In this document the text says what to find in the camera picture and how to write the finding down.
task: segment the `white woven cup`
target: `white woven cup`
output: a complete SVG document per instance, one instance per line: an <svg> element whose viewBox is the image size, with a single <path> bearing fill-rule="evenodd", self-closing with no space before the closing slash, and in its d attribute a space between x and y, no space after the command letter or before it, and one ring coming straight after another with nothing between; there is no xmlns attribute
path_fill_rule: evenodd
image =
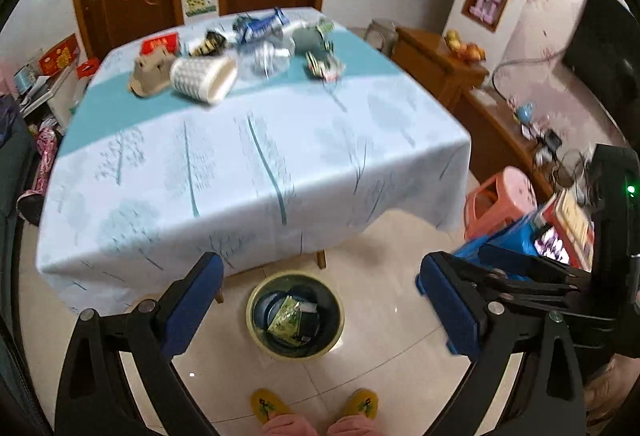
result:
<svg viewBox="0 0 640 436"><path fill-rule="evenodd" d="M169 71L175 90L212 105L219 104L236 83L235 58L177 58Z"/></svg>

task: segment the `dark green couch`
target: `dark green couch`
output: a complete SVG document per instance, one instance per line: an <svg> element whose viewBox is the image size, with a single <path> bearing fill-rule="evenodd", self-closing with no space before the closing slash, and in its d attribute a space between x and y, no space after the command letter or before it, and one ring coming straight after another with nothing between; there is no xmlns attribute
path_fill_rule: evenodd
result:
<svg viewBox="0 0 640 436"><path fill-rule="evenodd" d="M22 220L18 218L15 202L30 184L28 180L33 176L35 161L33 137L24 120L17 117L8 140L0 147L0 397L8 392L19 406L15 413L25 422L31 422L38 434L50 434L19 349L22 345L15 310L22 232Z"/></svg>

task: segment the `foot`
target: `foot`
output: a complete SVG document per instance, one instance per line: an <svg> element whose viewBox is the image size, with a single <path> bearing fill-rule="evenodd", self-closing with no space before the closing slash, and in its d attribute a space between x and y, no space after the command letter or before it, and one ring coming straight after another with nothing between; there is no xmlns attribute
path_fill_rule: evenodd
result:
<svg viewBox="0 0 640 436"><path fill-rule="evenodd" d="M378 414L378 395L369 389L358 389L347 400L342 416L363 415L373 420Z"/></svg>
<svg viewBox="0 0 640 436"><path fill-rule="evenodd" d="M291 414L289 406L269 389L258 389L251 395L251 409L263 425L281 414Z"/></svg>

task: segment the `table leg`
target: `table leg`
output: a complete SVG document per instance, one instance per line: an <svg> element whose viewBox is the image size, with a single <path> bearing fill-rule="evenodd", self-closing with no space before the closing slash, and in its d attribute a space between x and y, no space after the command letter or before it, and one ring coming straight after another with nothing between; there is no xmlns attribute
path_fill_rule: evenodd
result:
<svg viewBox="0 0 640 436"><path fill-rule="evenodd" d="M326 254L324 250L316 252L316 260L318 261L318 268L324 270L326 268Z"/></svg>

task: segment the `television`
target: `television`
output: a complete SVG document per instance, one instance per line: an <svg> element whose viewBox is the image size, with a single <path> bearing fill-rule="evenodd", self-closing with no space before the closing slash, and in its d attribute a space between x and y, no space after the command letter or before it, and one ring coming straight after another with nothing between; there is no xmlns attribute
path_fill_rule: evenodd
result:
<svg viewBox="0 0 640 436"><path fill-rule="evenodd" d="M640 153L640 24L618 0L587 0L562 63Z"/></svg>

